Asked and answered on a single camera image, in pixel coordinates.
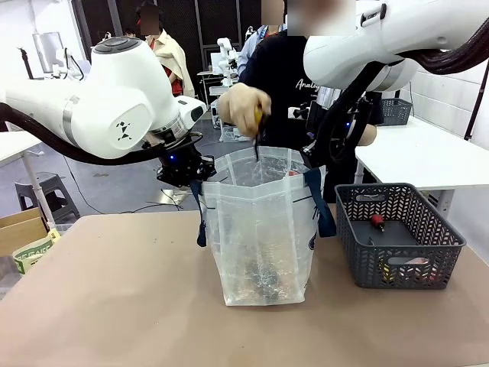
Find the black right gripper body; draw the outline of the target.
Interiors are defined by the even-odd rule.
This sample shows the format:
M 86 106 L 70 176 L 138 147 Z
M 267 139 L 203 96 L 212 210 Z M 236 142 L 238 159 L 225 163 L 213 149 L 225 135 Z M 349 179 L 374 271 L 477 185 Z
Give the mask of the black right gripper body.
M 348 160 L 355 152 L 364 128 L 370 122 L 374 103 L 361 97 L 347 111 L 333 116 L 312 102 L 309 111 L 310 160 Z

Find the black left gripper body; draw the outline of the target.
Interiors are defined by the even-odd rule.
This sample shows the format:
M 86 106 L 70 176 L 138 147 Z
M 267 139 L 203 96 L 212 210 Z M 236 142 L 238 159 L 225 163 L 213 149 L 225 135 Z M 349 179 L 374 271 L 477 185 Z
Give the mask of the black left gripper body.
M 191 180 L 199 179 L 202 155 L 194 146 L 165 151 L 159 160 L 156 178 L 165 184 L 186 187 Z

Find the person's right hand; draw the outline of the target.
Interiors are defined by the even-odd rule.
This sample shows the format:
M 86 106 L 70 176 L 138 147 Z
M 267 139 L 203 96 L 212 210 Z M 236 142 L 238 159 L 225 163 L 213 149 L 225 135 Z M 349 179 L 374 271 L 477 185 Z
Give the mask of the person's right hand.
M 240 133 L 254 138 L 258 134 L 255 110 L 271 114 L 271 98 L 260 89 L 237 83 L 219 97 L 217 109 L 223 122 L 236 126 Z

